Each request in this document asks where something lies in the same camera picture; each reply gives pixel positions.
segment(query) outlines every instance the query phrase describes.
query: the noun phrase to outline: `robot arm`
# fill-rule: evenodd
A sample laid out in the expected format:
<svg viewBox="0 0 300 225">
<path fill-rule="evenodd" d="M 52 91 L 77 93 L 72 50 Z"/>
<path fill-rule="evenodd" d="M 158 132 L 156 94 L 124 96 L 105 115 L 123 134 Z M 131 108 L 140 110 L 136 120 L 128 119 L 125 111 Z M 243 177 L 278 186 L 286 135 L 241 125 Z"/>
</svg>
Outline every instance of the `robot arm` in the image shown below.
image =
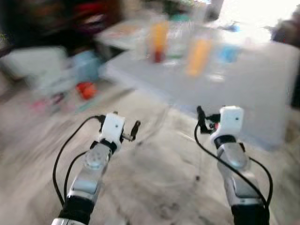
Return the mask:
<svg viewBox="0 0 300 225">
<path fill-rule="evenodd" d="M 243 122 L 243 109 L 235 106 L 221 108 L 220 114 L 205 117 L 198 107 L 201 133 L 210 134 L 210 141 L 217 148 L 217 157 L 242 174 L 258 190 L 258 182 L 251 172 L 251 161 L 242 143 L 236 142 Z M 206 121 L 210 121 L 211 130 Z M 227 200 L 232 209 L 235 225 L 268 225 L 269 215 L 258 193 L 233 170 L 218 161 L 224 179 Z"/>
<path fill-rule="evenodd" d="M 102 187 L 102 176 L 106 172 L 111 156 L 120 150 L 124 139 L 135 140 L 140 126 L 137 121 L 130 135 L 124 134 L 125 118 L 116 113 L 105 116 L 102 132 L 97 141 L 84 155 L 84 164 L 74 179 L 63 209 L 52 225 L 88 225 L 90 215 Z"/>
</svg>

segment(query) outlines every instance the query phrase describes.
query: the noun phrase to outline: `floor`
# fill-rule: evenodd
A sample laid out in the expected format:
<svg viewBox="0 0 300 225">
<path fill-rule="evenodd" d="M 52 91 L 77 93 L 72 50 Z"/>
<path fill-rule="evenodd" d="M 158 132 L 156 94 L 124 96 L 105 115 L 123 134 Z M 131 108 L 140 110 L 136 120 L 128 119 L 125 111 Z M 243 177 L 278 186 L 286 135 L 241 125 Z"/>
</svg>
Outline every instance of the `floor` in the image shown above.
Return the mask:
<svg viewBox="0 0 300 225">
<path fill-rule="evenodd" d="M 102 82 L 101 90 L 101 98 L 84 112 L 51 116 L 29 108 L 26 88 L 1 100 L 1 224 L 51 224 L 61 209 L 52 184 L 59 148 L 86 117 L 118 111 L 127 119 L 125 130 L 130 131 L 135 120 L 142 125 L 136 142 L 124 142 L 110 161 L 91 224 L 126 217 L 132 225 L 232 225 L 216 162 L 192 138 L 196 121 L 137 91 L 109 82 Z M 57 173 L 61 190 L 70 161 L 89 147 L 98 129 L 96 122 L 89 122 L 66 148 Z M 214 150 L 206 135 L 200 141 Z M 269 168 L 274 179 L 270 224 L 296 224 L 300 220 L 300 112 L 291 112 L 286 144 L 277 151 L 269 153 L 249 144 L 246 150 Z M 79 168 L 78 162 L 71 179 Z M 267 177 L 255 165 L 253 171 L 267 195 Z"/>
</svg>

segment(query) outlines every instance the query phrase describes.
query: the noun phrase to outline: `gray floor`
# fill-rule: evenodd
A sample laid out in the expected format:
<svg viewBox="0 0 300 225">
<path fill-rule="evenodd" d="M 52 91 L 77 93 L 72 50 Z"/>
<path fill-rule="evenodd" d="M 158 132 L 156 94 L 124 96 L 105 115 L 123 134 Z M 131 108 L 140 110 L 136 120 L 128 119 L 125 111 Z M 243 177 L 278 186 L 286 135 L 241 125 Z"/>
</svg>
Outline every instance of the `gray floor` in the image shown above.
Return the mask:
<svg viewBox="0 0 300 225">
<path fill-rule="evenodd" d="M 91 224 L 127 217 L 133 225 L 231 225 L 222 178 L 216 162 L 196 146 L 195 120 L 157 99 L 101 84 L 101 98 L 78 113 L 37 114 L 29 109 L 30 93 L 24 89 L 0 105 L 0 221 L 2 225 L 51 224 L 60 204 L 52 185 L 52 167 L 59 148 L 87 116 L 119 111 L 142 126 L 141 146 L 124 143 L 110 162 L 105 187 Z M 66 148 L 58 167 L 59 186 L 71 159 L 87 149 L 97 135 L 90 122 Z M 200 141 L 214 149 L 207 136 Z M 292 112 L 287 143 L 274 153 L 246 145 L 274 179 L 271 225 L 294 225 L 300 219 L 300 113 Z M 80 163 L 76 164 L 74 177 Z M 267 177 L 253 166 L 260 188 L 268 192 Z"/>
</svg>

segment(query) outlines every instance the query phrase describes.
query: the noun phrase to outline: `yellow object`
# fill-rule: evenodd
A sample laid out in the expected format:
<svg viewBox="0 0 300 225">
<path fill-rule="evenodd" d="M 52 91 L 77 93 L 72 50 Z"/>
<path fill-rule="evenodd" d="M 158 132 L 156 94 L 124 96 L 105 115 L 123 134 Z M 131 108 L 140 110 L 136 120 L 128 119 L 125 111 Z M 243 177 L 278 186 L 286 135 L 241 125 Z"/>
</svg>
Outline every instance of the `yellow object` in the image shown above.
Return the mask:
<svg viewBox="0 0 300 225">
<path fill-rule="evenodd" d="M 152 40 L 155 52 L 163 52 L 167 42 L 168 21 L 162 21 L 152 26 Z"/>
<path fill-rule="evenodd" d="M 208 55 L 212 47 L 212 41 L 208 39 L 196 40 L 191 47 L 188 57 L 187 73 L 191 76 L 200 75 L 207 62 Z"/>
</svg>

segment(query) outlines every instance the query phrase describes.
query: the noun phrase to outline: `black cable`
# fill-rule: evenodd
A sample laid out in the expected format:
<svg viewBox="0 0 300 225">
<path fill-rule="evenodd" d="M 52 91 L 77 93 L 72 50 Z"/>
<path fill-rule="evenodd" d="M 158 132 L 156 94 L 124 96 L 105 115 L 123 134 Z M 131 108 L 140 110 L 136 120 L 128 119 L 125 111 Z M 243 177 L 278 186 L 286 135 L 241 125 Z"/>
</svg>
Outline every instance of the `black cable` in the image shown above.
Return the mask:
<svg viewBox="0 0 300 225">
<path fill-rule="evenodd" d="M 69 166 L 69 168 L 68 168 L 68 170 L 67 170 L 67 174 L 66 174 L 66 178 L 65 178 L 65 183 L 64 183 L 64 199 L 65 199 L 65 200 L 66 200 L 66 198 L 67 198 L 68 179 L 69 179 L 69 176 L 70 176 L 70 173 L 71 173 L 72 166 L 74 165 L 74 163 L 76 162 L 76 160 L 77 160 L 79 157 L 83 156 L 85 153 L 87 153 L 87 152 L 85 151 L 85 152 L 80 153 L 79 155 L 77 155 L 77 156 L 73 159 L 73 161 L 71 162 L 71 164 L 70 164 L 70 166 Z"/>
<path fill-rule="evenodd" d="M 266 199 L 264 198 L 264 196 L 262 195 L 262 193 L 260 192 L 260 190 L 252 183 L 250 182 L 246 177 L 244 177 L 238 170 L 234 169 L 232 166 L 230 166 L 229 164 L 227 164 L 225 161 L 223 161 L 222 159 L 218 158 L 217 156 L 215 156 L 213 153 L 211 153 L 210 151 L 208 151 L 205 147 L 203 147 L 197 137 L 197 131 L 199 128 L 199 123 L 197 123 L 195 130 L 194 130 L 194 136 L 195 136 L 195 140 L 196 143 L 199 145 L 199 147 L 205 151 L 207 154 L 209 154 L 211 157 L 215 158 L 217 161 L 219 161 L 221 164 L 223 164 L 224 166 L 226 166 L 228 169 L 230 169 L 231 171 L 233 171 L 235 174 L 237 174 L 238 176 L 240 176 L 257 194 L 258 196 L 261 198 L 264 208 L 266 210 L 266 216 L 267 219 L 269 220 L 270 218 L 270 211 L 269 211 L 269 206 L 266 202 Z"/>
<path fill-rule="evenodd" d="M 69 141 L 75 136 L 75 134 L 77 134 L 77 132 L 82 128 L 82 126 L 89 120 L 91 119 L 97 119 L 99 120 L 99 116 L 91 116 L 89 118 L 87 118 L 80 126 L 79 128 L 77 128 L 77 130 L 67 139 L 67 141 L 64 143 L 64 145 L 61 147 L 57 157 L 56 157 L 56 160 L 55 160 L 55 163 L 54 163 L 54 166 L 53 166 L 53 172 L 52 172 L 52 179 L 53 179 L 53 185 L 54 185 L 54 188 L 55 188 L 55 191 L 56 191 L 56 194 L 60 200 L 60 203 L 61 205 L 63 206 L 64 204 L 64 200 L 61 196 L 61 193 L 60 193 L 60 190 L 58 188 L 58 185 L 57 185 L 57 181 L 56 181 L 56 169 L 57 169 L 57 164 L 58 164 L 58 161 L 60 159 L 60 155 L 62 154 L 62 151 L 64 150 L 65 146 L 69 143 Z"/>
<path fill-rule="evenodd" d="M 270 203 L 271 203 L 272 196 L 273 196 L 273 179 L 272 179 L 272 176 L 271 176 L 270 172 L 268 171 L 268 169 L 263 164 L 261 164 L 260 162 L 258 162 L 257 160 L 255 160 L 254 158 L 251 158 L 251 157 L 250 157 L 250 160 L 255 162 L 256 164 L 258 164 L 266 172 L 266 174 L 268 176 L 270 187 L 269 187 L 267 205 L 269 206 Z"/>
</svg>

